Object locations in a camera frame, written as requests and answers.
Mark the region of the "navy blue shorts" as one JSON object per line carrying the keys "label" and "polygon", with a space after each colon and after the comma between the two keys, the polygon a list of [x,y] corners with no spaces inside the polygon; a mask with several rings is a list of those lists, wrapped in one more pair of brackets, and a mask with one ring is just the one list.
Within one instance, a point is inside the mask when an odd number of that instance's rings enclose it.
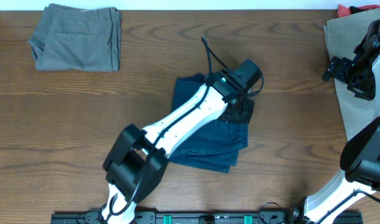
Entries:
{"label": "navy blue shorts", "polygon": [[171,153],[175,164],[228,173],[239,151],[248,147],[248,124],[215,119],[188,137]]}

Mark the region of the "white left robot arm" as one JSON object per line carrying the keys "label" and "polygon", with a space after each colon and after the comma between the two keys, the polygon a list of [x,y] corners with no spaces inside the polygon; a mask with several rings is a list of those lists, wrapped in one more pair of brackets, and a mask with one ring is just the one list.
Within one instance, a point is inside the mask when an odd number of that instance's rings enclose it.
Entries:
{"label": "white left robot arm", "polygon": [[109,196],[101,223],[131,223],[137,204],[161,182],[170,155],[205,124],[216,119],[249,123],[250,89],[262,78],[261,69],[245,60],[235,70],[210,73],[187,102],[162,120],[123,129],[103,162]]}

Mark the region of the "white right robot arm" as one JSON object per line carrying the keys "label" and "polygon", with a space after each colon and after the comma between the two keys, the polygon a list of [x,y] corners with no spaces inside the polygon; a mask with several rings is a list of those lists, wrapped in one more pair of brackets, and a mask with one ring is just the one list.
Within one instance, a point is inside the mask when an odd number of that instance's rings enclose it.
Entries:
{"label": "white right robot arm", "polygon": [[380,192],[380,19],[370,23],[356,56],[333,57],[322,78],[337,79],[355,96],[374,100],[373,120],[345,145],[340,170],[317,193],[304,198],[293,211],[290,223],[333,223],[359,199]]}

